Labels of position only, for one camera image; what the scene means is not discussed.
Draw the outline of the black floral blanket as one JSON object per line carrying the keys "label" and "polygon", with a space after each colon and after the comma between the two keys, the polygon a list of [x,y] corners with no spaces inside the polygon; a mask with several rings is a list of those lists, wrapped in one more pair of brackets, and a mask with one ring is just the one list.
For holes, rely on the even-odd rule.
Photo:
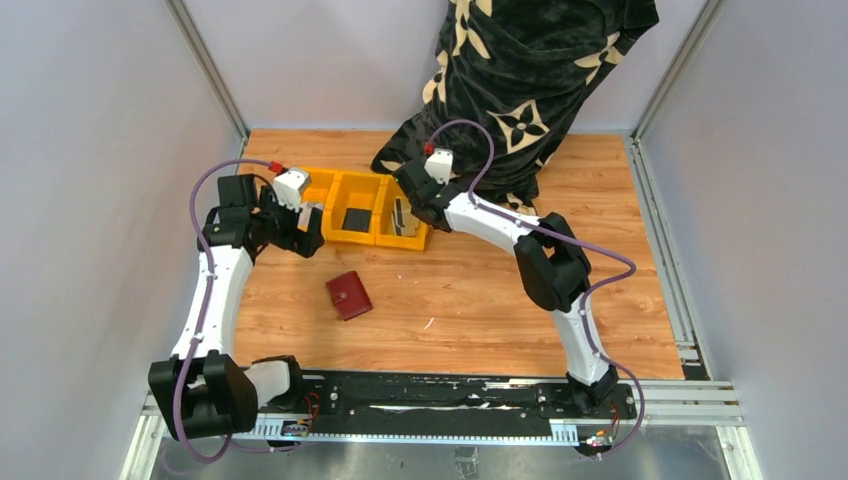
{"label": "black floral blanket", "polygon": [[389,174],[422,158],[435,137],[454,153],[454,182],[534,214],[539,171],[586,100],[658,21],[652,1],[449,2],[421,109],[371,170]]}

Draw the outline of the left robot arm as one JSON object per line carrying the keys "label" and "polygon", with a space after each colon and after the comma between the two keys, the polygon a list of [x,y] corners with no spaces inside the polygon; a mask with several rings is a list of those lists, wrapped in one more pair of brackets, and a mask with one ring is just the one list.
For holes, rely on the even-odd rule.
{"label": "left robot arm", "polygon": [[305,208],[308,172],[291,168],[259,184],[250,174],[217,180],[219,203],[199,229],[198,283],[187,322],[170,357],[155,362],[148,383],[172,435],[179,440],[245,433],[271,403],[283,413],[306,400],[302,370],[292,355],[240,367],[233,358],[235,326],[247,280],[269,246],[302,258],[323,246],[323,211]]}

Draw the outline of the black card in bin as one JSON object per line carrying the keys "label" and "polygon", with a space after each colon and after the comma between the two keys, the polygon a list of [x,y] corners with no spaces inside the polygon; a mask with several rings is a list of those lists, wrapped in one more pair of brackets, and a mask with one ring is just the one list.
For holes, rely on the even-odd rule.
{"label": "black card in bin", "polygon": [[342,230],[347,232],[369,233],[371,219],[371,210],[347,208],[342,222]]}

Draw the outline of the yellow three-compartment bin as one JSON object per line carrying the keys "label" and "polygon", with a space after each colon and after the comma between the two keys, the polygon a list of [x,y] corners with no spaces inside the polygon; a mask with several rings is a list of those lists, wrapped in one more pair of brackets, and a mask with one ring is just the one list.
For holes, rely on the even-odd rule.
{"label": "yellow three-compartment bin", "polygon": [[[329,242],[423,251],[430,227],[420,221],[415,237],[399,237],[392,231],[391,207],[396,197],[407,199],[394,177],[339,169],[310,168],[312,183],[302,199],[324,204],[322,234]],[[369,233],[342,230],[347,208],[372,211]]]}

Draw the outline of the striped beige card in bin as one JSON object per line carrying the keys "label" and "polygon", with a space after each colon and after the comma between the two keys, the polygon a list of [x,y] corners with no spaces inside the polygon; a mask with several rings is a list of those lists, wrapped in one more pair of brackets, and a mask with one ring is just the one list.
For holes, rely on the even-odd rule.
{"label": "striped beige card in bin", "polygon": [[408,200],[396,197],[391,207],[392,231],[399,237],[415,237],[420,220],[412,213]]}

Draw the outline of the red leather card holder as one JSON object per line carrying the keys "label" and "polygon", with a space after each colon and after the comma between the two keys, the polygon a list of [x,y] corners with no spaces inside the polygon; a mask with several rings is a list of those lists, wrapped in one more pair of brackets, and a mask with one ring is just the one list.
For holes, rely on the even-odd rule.
{"label": "red leather card holder", "polygon": [[342,321],[349,321],[373,309],[373,303],[356,271],[348,271],[332,278],[325,286]]}

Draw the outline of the grey card in bin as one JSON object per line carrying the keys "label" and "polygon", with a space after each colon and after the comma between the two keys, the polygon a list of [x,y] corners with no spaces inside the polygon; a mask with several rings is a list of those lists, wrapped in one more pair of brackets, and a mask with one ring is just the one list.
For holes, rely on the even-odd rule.
{"label": "grey card in bin", "polygon": [[320,202],[305,202],[301,205],[301,210],[298,219],[298,228],[306,231],[308,229],[311,216],[316,212],[323,212],[324,204]]}

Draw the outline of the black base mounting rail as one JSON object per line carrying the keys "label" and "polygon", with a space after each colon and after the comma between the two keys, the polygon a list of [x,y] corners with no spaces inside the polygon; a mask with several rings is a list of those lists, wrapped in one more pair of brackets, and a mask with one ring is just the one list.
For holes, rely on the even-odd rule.
{"label": "black base mounting rail", "polygon": [[261,404],[289,434],[314,440],[615,442],[644,404],[616,374],[599,385],[571,378],[307,370]]}

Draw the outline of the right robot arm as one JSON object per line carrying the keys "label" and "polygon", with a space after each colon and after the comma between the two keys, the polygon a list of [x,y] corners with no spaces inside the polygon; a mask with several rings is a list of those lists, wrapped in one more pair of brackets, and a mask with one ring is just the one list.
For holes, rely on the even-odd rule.
{"label": "right robot arm", "polygon": [[404,164],[393,173],[412,214],[445,232],[460,232],[513,256],[523,290],[548,312],[567,358],[564,401],[584,417],[607,408],[621,414],[620,367],[603,347],[594,319],[588,243],[577,240],[565,218],[519,214],[443,183],[423,162]]}

